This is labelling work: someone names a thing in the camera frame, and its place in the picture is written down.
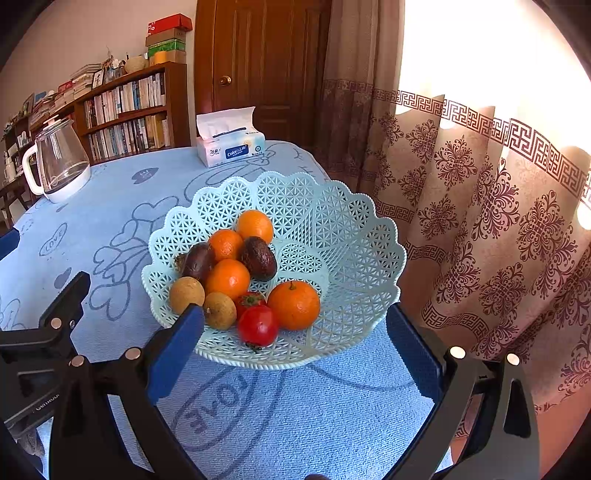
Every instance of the mandarin orange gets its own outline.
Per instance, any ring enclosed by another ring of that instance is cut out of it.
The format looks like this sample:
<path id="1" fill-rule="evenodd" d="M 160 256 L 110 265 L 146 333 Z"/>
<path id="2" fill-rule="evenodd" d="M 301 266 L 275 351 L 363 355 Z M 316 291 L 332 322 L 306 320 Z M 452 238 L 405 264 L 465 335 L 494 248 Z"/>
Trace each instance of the mandarin orange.
<path id="1" fill-rule="evenodd" d="M 218 291 L 225 293 L 232 300 L 244 295 L 251 282 L 248 269 L 238 260 L 225 258 L 216 264 L 205 282 L 205 293 Z"/>
<path id="2" fill-rule="evenodd" d="M 277 285 L 267 299 L 267 306 L 279 324 L 288 330 L 303 330 L 320 314 L 320 298 L 314 287 L 303 281 L 289 280 Z"/>
<path id="3" fill-rule="evenodd" d="M 216 262 L 231 258 L 238 260 L 244 240 L 234 230 L 218 230 L 208 240 L 216 255 Z"/>
<path id="4" fill-rule="evenodd" d="M 236 231 L 244 240 L 250 236 L 258 236 L 267 245 L 273 240 L 273 224 L 267 215 L 258 210 L 242 212 L 236 222 Z"/>

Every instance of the red tomato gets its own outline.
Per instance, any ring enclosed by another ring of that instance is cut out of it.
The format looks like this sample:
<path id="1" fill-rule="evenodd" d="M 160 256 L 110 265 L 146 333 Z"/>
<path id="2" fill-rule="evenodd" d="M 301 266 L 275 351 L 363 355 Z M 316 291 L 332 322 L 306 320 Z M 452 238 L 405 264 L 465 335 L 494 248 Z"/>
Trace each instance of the red tomato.
<path id="1" fill-rule="evenodd" d="M 278 333 L 279 321 L 269 307 L 251 307 L 238 320 L 238 335 L 247 345 L 268 346 Z"/>
<path id="2" fill-rule="evenodd" d="M 236 304 L 236 318 L 240 319 L 242 314 L 251 307 L 258 307 L 260 305 L 267 305 L 265 297 L 257 291 L 247 291 L 244 295 L 240 295 L 234 303 Z"/>

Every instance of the green box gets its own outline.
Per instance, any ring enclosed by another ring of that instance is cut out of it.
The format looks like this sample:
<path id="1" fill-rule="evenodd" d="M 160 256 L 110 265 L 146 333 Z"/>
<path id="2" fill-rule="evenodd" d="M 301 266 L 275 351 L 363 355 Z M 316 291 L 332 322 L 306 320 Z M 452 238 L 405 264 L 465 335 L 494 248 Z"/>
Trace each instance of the green box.
<path id="1" fill-rule="evenodd" d="M 148 48 L 148 58 L 153 57 L 157 51 L 170 50 L 185 51 L 184 41 L 181 41 L 178 38 L 171 38 L 170 40 L 165 40 L 160 43 L 157 43 L 156 45 L 152 45 Z"/>

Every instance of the table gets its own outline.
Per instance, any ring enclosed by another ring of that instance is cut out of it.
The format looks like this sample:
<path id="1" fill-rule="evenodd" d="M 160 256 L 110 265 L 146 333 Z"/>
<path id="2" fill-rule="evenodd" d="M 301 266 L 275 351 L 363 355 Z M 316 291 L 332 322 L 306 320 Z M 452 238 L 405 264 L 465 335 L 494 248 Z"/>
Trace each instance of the table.
<path id="1" fill-rule="evenodd" d="M 265 170 L 328 179 L 295 145 L 267 142 L 259 157 L 206 169 L 192 148 L 137 155 L 92 167 L 66 203 L 39 200 L 17 222 L 21 243 L 0 262 L 0 327 L 37 325 L 74 275 L 91 274 L 85 315 L 72 334 L 91 361 L 143 346 L 159 325 L 141 285 L 147 241 L 173 206 L 203 186 Z M 19 269 L 17 278 L 6 272 Z M 134 462 L 146 465 L 118 398 L 113 412 Z M 361 344 L 305 367 L 266 372 L 193 354 L 172 394 L 158 403 L 189 456 L 209 479 L 381 479 L 418 432 L 433 402 L 417 386 L 384 322 Z M 47 443 L 50 422 L 40 428 Z M 449 466 L 448 455 L 442 466 Z"/>

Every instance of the tissue box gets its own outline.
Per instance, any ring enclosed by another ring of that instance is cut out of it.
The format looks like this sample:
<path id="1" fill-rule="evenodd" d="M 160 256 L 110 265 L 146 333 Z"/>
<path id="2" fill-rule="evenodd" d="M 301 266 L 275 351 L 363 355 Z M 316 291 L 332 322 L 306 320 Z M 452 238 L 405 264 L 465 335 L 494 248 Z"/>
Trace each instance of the tissue box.
<path id="1" fill-rule="evenodd" d="M 253 157 L 265 148 L 265 135 L 252 125 L 254 107 L 197 116 L 197 154 L 206 167 Z"/>
<path id="2" fill-rule="evenodd" d="M 252 157 L 264 148 L 265 135 L 256 130 L 228 132 L 208 140 L 197 137 L 197 153 L 206 167 Z"/>

